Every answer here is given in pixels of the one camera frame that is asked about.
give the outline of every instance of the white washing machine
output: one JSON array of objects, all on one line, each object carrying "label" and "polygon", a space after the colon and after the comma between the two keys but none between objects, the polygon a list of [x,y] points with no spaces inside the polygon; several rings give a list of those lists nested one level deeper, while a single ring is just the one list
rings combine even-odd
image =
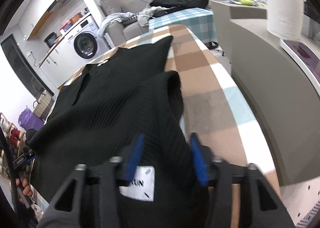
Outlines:
[{"label": "white washing machine", "polygon": [[76,54],[72,58],[73,71],[77,71],[110,49],[106,40],[98,36],[98,29],[96,22],[90,15],[65,35],[64,39],[68,43],[68,50],[72,49]]}]

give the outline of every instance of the cabinet handle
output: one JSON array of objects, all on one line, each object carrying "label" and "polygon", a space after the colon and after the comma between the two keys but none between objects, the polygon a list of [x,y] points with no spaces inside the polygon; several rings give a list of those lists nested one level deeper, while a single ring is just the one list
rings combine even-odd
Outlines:
[{"label": "cabinet handle", "polygon": [[49,57],[50,58],[50,60],[54,63],[54,64],[56,64],[56,62],[51,58],[51,57]]}]

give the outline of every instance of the white label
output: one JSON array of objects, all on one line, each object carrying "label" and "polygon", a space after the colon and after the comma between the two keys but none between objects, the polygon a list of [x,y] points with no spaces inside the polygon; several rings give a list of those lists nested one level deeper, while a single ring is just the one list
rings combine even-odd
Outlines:
[{"label": "white label", "polygon": [[155,169],[153,166],[137,167],[129,186],[119,186],[122,195],[141,201],[153,202],[155,191]]}]

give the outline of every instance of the countertop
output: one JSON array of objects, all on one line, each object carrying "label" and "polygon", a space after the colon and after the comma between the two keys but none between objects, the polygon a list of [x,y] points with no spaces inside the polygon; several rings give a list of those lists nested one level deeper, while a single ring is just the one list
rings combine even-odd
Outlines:
[{"label": "countertop", "polygon": [[[303,70],[267,31],[267,20],[230,20],[232,76],[268,137],[281,185],[320,175],[320,98]],[[320,55],[304,35],[300,40]]]},{"label": "countertop", "polygon": [[[284,49],[280,46],[279,37],[268,32],[267,23],[265,19],[242,19],[242,20],[230,20],[231,22],[251,31],[257,36],[261,37],[263,40],[267,41],[270,45],[276,48],[279,52],[286,55]],[[320,47],[319,45],[311,38],[306,37],[305,35],[300,36],[300,41],[305,43],[318,58],[320,58]]]},{"label": "countertop", "polygon": [[61,43],[61,41],[65,38],[65,36],[76,26],[78,25],[81,21],[83,21],[85,18],[89,17],[91,15],[91,13],[87,13],[86,15],[84,15],[81,19],[79,19],[75,24],[73,24],[71,26],[70,29],[68,29],[64,35],[61,35],[60,37],[58,37],[58,40],[55,44],[53,44],[53,46],[47,51],[46,55],[44,56],[43,59],[41,59],[41,61],[39,62],[39,64],[37,65],[38,67],[41,67],[42,64],[44,63],[44,61],[48,58],[48,56],[52,53],[52,51]]}]

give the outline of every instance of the black ribbed fabric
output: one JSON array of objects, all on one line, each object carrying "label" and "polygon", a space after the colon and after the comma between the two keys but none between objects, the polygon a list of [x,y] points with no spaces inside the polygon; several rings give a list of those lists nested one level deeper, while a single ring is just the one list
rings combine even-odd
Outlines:
[{"label": "black ribbed fabric", "polygon": [[150,227],[152,218],[160,222],[152,227],[202,225],[208,195],[197,198],[201,204],[193,199],[192,153],[179,127],[180,79],[164,72],[171,41],[119,48],[107,63],[87,65],[63,87],[47,124],[29,141],[36,153],[31,184],[47,201],[75,165],[100,165],[144,133],[140,165],[155,168],[154,201],[119,194],[123,226]]}]

